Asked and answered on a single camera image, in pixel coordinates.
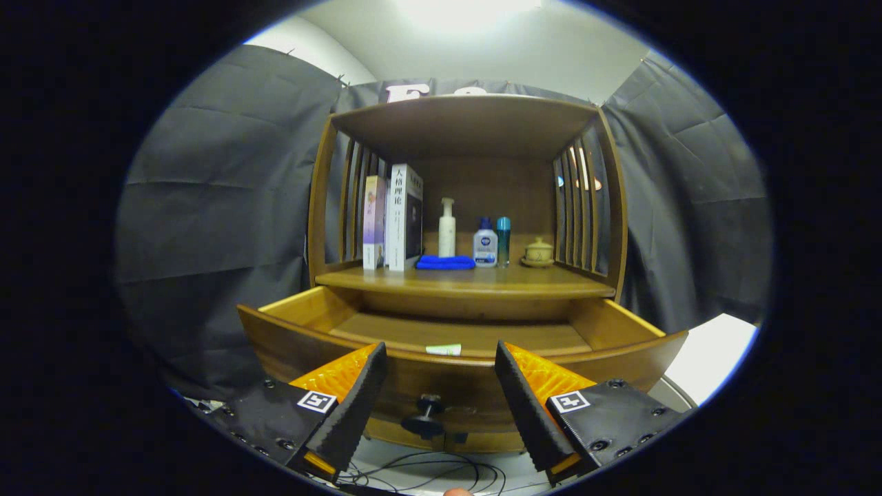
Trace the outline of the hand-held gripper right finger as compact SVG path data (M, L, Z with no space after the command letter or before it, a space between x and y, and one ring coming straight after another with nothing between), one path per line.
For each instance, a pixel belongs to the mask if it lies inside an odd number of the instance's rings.
M543 358L500 341L493 365L517 432L551 484L639 451L694 406L665 370L683 342Z

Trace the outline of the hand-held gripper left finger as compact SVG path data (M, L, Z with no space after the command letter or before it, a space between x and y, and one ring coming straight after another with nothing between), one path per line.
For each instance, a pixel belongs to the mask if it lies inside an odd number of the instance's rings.
M212 412L210 426L275 464L335 483L349 468L387 377L371 343L299 379L268 379Z

